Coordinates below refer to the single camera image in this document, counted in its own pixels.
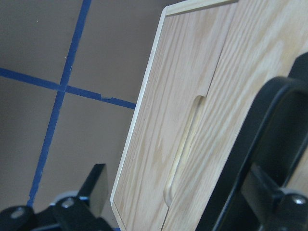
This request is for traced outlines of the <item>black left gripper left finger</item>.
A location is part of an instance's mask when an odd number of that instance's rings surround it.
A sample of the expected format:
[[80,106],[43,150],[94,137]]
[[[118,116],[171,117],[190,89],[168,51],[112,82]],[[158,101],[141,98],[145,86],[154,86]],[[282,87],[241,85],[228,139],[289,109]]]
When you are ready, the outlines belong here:
[[53,215],[63,231],[107,231],[101,213],[108,197],[106,164],[95,164],[76,196],[59,200]]

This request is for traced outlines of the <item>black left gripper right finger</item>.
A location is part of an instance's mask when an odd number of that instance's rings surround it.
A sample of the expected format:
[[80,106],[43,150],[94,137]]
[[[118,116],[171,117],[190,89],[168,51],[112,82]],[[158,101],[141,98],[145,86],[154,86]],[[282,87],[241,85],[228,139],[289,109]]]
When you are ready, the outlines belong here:
[[308,197],[301,191],[279,186],[253,164],[241,187],[262,231],[306,231]]

